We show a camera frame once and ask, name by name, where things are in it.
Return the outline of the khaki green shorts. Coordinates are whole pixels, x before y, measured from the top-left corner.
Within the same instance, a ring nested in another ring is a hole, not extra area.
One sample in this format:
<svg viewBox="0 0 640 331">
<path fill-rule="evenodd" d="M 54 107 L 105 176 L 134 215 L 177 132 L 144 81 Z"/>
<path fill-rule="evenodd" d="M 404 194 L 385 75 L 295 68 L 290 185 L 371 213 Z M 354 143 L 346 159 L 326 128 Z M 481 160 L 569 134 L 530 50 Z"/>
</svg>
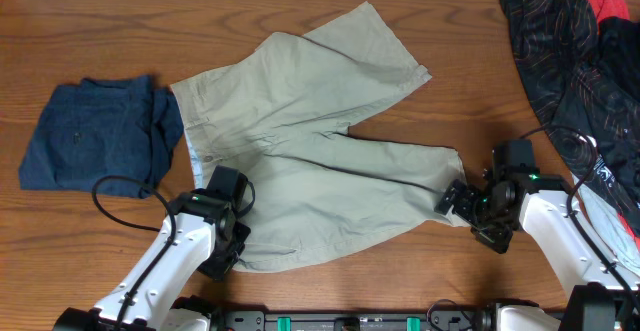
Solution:
<svg viewBox="0 0 640 331">
<path fill-rule="evenodd" d="M 276 32 L 244 60 L 177 82 L 194 182 L 215 168 L 254 186 L 237 269 L 276 273 L 326 263 L 427 222 L 464 178 L 449 147 L 367 141 L 348 130 L 430 79 L 375 8 L 302 36 Z"/>
</svg>

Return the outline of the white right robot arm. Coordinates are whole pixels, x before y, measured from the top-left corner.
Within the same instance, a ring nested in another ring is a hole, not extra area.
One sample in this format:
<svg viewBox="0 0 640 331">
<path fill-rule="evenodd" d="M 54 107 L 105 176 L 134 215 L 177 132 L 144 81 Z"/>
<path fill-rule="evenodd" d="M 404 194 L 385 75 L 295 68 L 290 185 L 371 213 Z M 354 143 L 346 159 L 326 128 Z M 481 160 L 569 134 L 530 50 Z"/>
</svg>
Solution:
<svg viewBox="0 0 640 331">
<path fill-rule="evenodd" d="M 472 329 L 638 329 L 638 276 L 615 261 L 561 177 L 517 174 L 484 190 L 455 180 L 436 210 L 459 217 L 477 241 L 499 254 L 508 250 L 515 232 L 527 233 L 569 296 L 561 317 L 528 301 L 494 301 L 474 315 Z"/>
</svg>

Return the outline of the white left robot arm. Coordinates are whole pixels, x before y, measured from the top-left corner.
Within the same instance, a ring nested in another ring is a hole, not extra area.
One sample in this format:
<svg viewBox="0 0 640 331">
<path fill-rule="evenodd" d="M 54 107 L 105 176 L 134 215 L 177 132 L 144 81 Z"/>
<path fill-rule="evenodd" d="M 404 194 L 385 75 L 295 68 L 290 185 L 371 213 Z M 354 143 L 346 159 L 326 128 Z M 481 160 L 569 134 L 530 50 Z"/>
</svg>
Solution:
<svg viewBox="0 0 640 331">
<path fill-rule="evenodd" d="M 180 295 L 197 270 L 220 280 L 242 253 L 250 229 L 237 221 L 242 197 L 203 189 L 168 203 L 162 227 L 121 283 L 92 309 L 66 309 L 59 330 L 215 330 L 216 309 Z"/>
</svg>

